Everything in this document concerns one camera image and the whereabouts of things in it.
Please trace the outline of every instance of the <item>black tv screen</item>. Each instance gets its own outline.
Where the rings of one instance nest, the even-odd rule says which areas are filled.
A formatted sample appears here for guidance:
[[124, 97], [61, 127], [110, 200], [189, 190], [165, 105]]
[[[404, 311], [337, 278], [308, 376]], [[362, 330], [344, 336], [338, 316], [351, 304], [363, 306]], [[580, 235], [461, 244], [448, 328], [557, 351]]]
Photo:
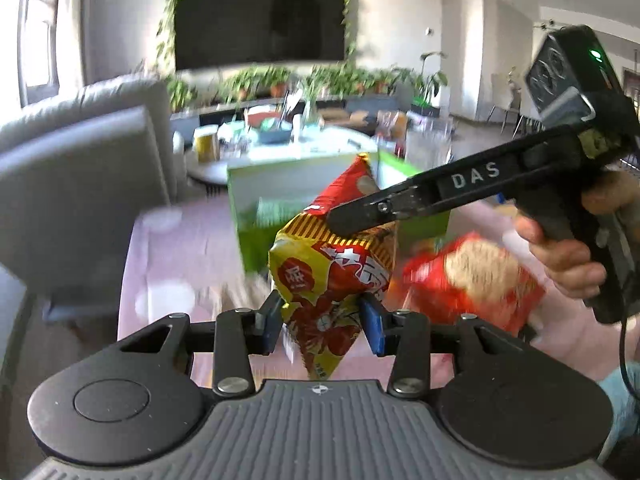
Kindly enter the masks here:
[[344, 0], [179, 0], [177, 70], [344, 59]]

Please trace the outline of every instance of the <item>gray armchair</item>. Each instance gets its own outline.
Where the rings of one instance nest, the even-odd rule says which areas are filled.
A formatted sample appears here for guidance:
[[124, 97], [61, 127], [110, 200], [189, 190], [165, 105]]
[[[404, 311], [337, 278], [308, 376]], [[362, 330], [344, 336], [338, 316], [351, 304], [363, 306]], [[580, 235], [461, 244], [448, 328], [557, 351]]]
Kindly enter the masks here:
[[46, 320], [114, 314], [135, 219], [169, 203], [153, 119], [140, 106], [36, 135], [49, 113], [30, 112], [22, 142], [0, 128], [0, 262], [50, 299]]
[[0, 155], [54, 130], [138, 106], [148, 112], [169, 199], [174, 202], [177, 191], [169, 95], [164, 82], [153, 77], [126, 75], [26, 107], [17, 119], [0, 124]]

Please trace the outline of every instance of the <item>dining table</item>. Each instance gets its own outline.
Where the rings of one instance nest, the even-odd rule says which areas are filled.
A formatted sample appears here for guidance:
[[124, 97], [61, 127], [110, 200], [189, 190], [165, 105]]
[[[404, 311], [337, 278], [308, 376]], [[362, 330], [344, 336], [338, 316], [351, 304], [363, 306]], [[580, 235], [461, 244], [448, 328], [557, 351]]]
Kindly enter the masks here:
[[[447, 237], [471, 231], [513, 253], [544, 286], [546, 295], [529, 316], [537, 333], [533, 346], [596, 381], [615, 370], [620, 324], [601, 325], [581, 301], [562, 295], [517, 235], [510, 216], [484, 201], [453, 210]], [[130, 238], [118, 339], [174, 312], [188, 314], [191, 322], [205, 322], [239, 303], [258, 309], [270, 290], [267, 283], [256, 288], [260, 280], [257, 275], [245, 276], [242, 270], [228, 195], [145, 212], [135, 222]], [[246, 293], [248, 285], [251, 294]], [[630, 359], [638, 357], [639, 339], [640, 324], [634, 317], [629, 320], [626, 339]], [[302, 359], [286, 330], [281, 332], [273, 354], [251, 356], [250, 361], [258, 384], [263, 378], [306, 379]], [[373, 378], [386, 387], [393, 362], [393, 357], [375, 357], [360, 334], [331, 378]], [[213, 367], [212, 354], [196, 354], [193, 381], [210, 386]], [[443, 385], [451, 375], [450, 359], [432, 356], [431, 386]]]

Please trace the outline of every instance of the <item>yellow and red snack bag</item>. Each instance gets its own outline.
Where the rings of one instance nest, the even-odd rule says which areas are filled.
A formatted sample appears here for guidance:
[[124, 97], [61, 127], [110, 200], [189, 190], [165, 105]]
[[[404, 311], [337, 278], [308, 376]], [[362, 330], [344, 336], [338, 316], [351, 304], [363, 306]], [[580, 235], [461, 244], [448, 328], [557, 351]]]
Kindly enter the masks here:
[[393, 267], [393, 241], [379, 228], [340, 238], [326, 227], [335, 206], [378, 190], [365, 155], [325, 189], [276, 236], [269, 269], [288, 305], [282, 317], [302, 354], [309, 378], [331, 376], [360, 333], [354, 302], [372, 292], [381, 298]]
[[514, 335], [545, 293], [512, 254], [477, 233], [414, 256], [402, 270], [402, 286], [412, 308], [434, 323], [453, 324], [470, 313]]

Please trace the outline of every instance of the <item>window frame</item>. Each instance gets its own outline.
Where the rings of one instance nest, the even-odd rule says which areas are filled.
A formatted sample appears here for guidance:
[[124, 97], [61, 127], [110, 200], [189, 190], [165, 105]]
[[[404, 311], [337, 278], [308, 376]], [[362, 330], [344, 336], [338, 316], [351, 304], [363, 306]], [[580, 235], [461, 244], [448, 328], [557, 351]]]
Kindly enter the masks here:
[[24, 31], [27, 23], [29, 8], [29, 0], [20, 0], [18, 8], [18, 35], [17, 35], [17, 49], [18, 49], [18, 90], [20, 92], [20, 105], [25, 107], [29, 104], [34, 104], [43, 99], [54, 97], [58, 95], [60, 91], [60, 80], [58, 78], [58, 63], [56, 59], [56, 30], [58, 23], [58, 2], [54, 5], [54, 18], [53, 24], [49, 24], [49, 81], [44, 85], [27, 86], [24, 78], [23, 62], [24, 56], [22, 55], [22, 40], [25, 36]]

